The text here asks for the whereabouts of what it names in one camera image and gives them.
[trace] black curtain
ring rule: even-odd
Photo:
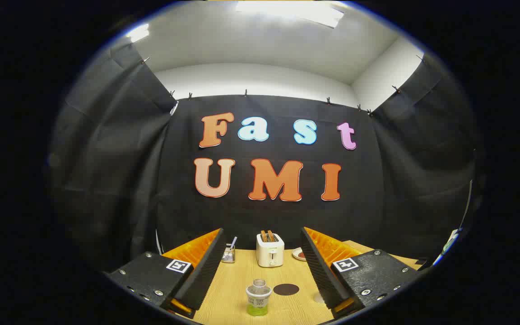
[[[205,116],[231,112],[234,121],[227,124],[221,144],[199,148]],[[262,142],[241,140],[238,131],[247,117],[262,117],[268,123],[269,137]],[[296,120],[316,123],[316,142],[297,144],[293,124]],[[347,150],[336,127],[349,123],[355,130],[355,150]],[[219,198],[198,193],[194,185],[194,159],[210,158],[210,186],[218,186],[217,161],[230,158],[230,188]],[[301,201],[280,198],[253,201],[248,198],[254,184],[253,159],[268,159],[279,173],[286,161],[302,162],[299,177]],[[338,164],[338,201],[322,201],[325,173],[322,165]],[[227,238],[238,237],[240,249],[256,249],[256,234],[272,230],[283,238],[287,249],[301,245],[300,228],[314,228],[341,240],[352,239],[374,245],[383,207],[382,164],[367,113],[352,107],[327,105],[308,99],[264,96],[222,95],[182,99],[167,128],[167,140],[161,152],[157,199],[158,234],[165,249],[223,227]]]
[[[431,54],[419,62],[373,112],[385,189],[381,232],[389,234],[380,248],[432,262],[452,230],[470,227],[482,201],[483,143],[442,62]]]
[[[62,102],[52,198],[67,235],[99,269],[157,249],[149,204],[173,105],[127,40],[99,53]]]
[[[464,227],[470,226],[483,185],[475,177],[483,151],[471,107],[453,78],[430,56],[423,60],[372,115],[262,95],[183,99],[170,115],[176,101],[132,44],[117,44],[81,76],[58,117],[50,155],[58,214],[84,256],[106,271],[156,251],[156,228],[165,250],[219,227],[228,238],[238,236],[241,249],[254,249],[255,234],[268,229],[292,249],[307,226],[433,261],[460,226],[468,201]],[[202,117],[227,112],[235,120],[221,144],[199,148]],[[237,136],[241,121],[252,116],[268,122],[266,141]],[[293,139],[298,119],[316,123],[314,144]],[[345,122],[355,130],[355,150],[341,144],[336,127]],[[236,161],[225,196],[196,191],[195,158],[214,161],[211,186],[219,183],[218,159]],[[288,160],[301,161],[302,200],[250,200],[255,158],[270,160],[276,172]],[[338,201],[320,199],[325,163],[342,167]]]

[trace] ceiling light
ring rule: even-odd
[[[327,6],[326,1],[238,1],[236,10],[299,17],[332,28],[344,16],[344,13]]]
[[[132,29],[129,33],[126,34],[126,37],[129,37],[132,43],[134,43],[148,35],[150,35],[150,31],[148,31],[148,24],[143,24]]]

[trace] toaster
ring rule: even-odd
[[[277,234],[273,242],[262,241],[262,235],[256,235],[256,260],[261,267],[279,267],[284,264],[284,241]]]

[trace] green liquid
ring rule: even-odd
[[[254,307],[251,304],[248,304],[246,311],[252,316],[264,316],[268,313],[268,305],[264,307]]]

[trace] table surface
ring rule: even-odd
[[[345,243],[362,250],[372,249],[353,241]],[[316,325],[333,319],[323,302],[314,301],[318,288],[308,263],[293,257],[292,249],[284,251],[284,264],[263,268],[256,262],[256,251],[236,249],[235,263],[220,263],[208,294],[193,321],[204,325]],[[395,256],[403,263],[418,269],[415,260]],[[246,312],[246,287],[254,279],[264,279],[274,288],[278,284],[295,284],[300,290],[291,296],[274,292],[268,302],[268,314],[254,317]]]

